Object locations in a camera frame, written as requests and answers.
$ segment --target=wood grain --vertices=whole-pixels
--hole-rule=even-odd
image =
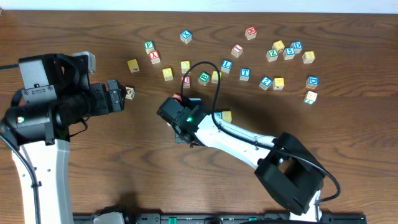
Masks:
[[[244,36],[255,26],[253,40]],[[179,33],[189,29],[185,45]],[[96,55],[92,83],[118,79],[134,85],[136,99],[119,114],[90,119],[73,138],[70,190],[73,211],[91,213],[121,202],[173,213],[264,212],[282,208],[270,198],[253,170],[232,156],[207,147],[174,143],[174,134],[155,112],[178,91],[180,62],[207,60],[234,65],[223,74],[219,108],[233,123],[262,134],[296,135],[340,181],[341,196],[322,205],[332,212],[364,213],[368,223],[397,223],[398,207],[398,17],[368,14],[172,13],[4,11],[0,17],[0,65],[31,55]],[[143,43],[153,40],[161,63],[152,65]],[[300,40],[316,59],[301,55],[266,61],[266,50],[282,40]],[[244,47],[231,55],[235,43]],[[127,61],[137,59],[140,72]],[[174,80],[164,82],[162,69]],[[239,81],[239,69],[252,77]],[[185,92],[210,105],[215,85],[193,84]],[[284,77],[282,91],[263,91],[261,78]],[[320,78],[314,105],[303,103],[309,75]],[[0,113],[23,86],[18,69],[0,72]],[[71,133],[81,126],[72,126]],[[11,153],[0,150],[0,222],[22,223],[21,188]],[[329,180],[323,196],[334,193]]]

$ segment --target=black cable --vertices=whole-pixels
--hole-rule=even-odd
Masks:
[[[17,68],[17,67],[19,67],[19,64],[15,64],[15,65],[3,65],[3,66],[0,66],[0,70],[2,70],[2,69],[8,69],[8,68]]]
[[[198,63],[194,64],[194,65],[185,73],[184,78],[183,78],[182,81],[181,81],[181,89],[180,89],[181,98],[183,98],[183,81],[185,80],[185,78],[186,78],[187,75],[191,72],[192,69],[194,69],[196,66],[201,65],[201,64],[208,64],[208,65],[211,65],[211,66],[213,66],[213,67],[216,69],[216,71],[217,71],[218,83],[217,83],[216,93],[215,93],[215,95],[214,95],[213,106],[211,107],[211,118],[212,118],[212,120],[213,120],[215,126],[216,126],[220,131],[223,131],[223,132],[226,133],[227,135],[229,135],[229,136],[231,136],[231,137],[234,137],[234,138],[236,138],[236,139],[238,139],[238,140],[240,140],[240,141],[246,142],[246,143],[248,143],[248,144],[252,144],[253,146],[262,147],[262,148],[264,148],[264,149],[268,149],[268,150],[270,150],[270,151],[274,151],[274,152],[276,152],[276,153],[279,153],[279,154],[282,154],[282,155],[285,155],[285,156],[289,156],[289,157],[292,157],[292,158],[294,158],[294,159],[298,159],[298,160],[300,160],[300,161],[302,161],[302,162],[306,162],[307,164],[310,164],[312,167],[314,167],[314,168],[316,168],[317,170],[319,170],[323,175],[326,175],[327,177],[329,177],[329,178],[331,179],[331,181],[333,181],[333,183],[336,185],[336,193],[335,193],[334,195],[330,196],[330,197],[326,197],[326,198],[317,200],[317,201],[315,202],[316,204],[319,204],[319,203],[321,203],[321,202],[327,202],[327,201],[329,201],[329,200],[333,200],[333,199],[337,198],[337,197],[340,195],[341,189],[340,189],[340,184],[339,184],[339,182],[338,182],[337,179],[336,179],[331,173],[329,173],[326,169],[324,169],[324,168],[322,168],[322,167],[320,167],[320,166],[314,164],[313,162],[308,161],[308,160],[306,160],[306,159],[304,159],[304,158],[302,158],[302,157],[293,155],[293,154],[291,154],[291,153],[289,153],[289,152],[285,152],[285,151],[283,151],[283,150],[280,150],[280,149],[277,149],[277,148],[274,148],[274,147],[269,147],[269,146],[260,144],[260,143],[258,143],[258,142],[253,142],[253,141],[250,141],[250,140],[248,140],[248,139],[246,139],[246,138],[243,138],[243,137],[241,137],[241,136],[238,136],[238,135],[236,135],[236,134],[234,134],[234,133],[231,133],[231,132],[225,130],[225,129],[220,125],[220,123],[217,123],[216,117],[215,117],[215,108],[216,108],[216,102],[217,102],[218,92],[219,92],[219,90],[220,90],[220,85],[221,85],[221,75],[220,75],[220,71],[218,70],[218,68],[217,68],[217,66],[216,66],[215,64],[213,64],[213,63],[211,63],[211,62],[198,62]]]
[[[21,160],[22,164],[25,166],[27,172],[30,175],[30,179],[32,179],[32,190],[33,190],[33,198],[34,198],[34,205],[35,205],[36,224],[40,224],[40,210],[39,210],[40,203],[39,203],[39,190],[38,190],[39,185],[37,183],[36,174],[35,174],[34,170],[32,169],[32,167],[29,165],[29,163],[26,161],[26,159],[19,152],[17,147],[15,147],[15,145],[13,145],[12,142],[10,142],[10,140],[8,140],[8,138],[5,137],[5,135],[3,135],[2,133],[0,133],[0,138],[8,145],[8,147],[11,148],[13,153],[15,153],[15,155],[17,155],[18,159]]]

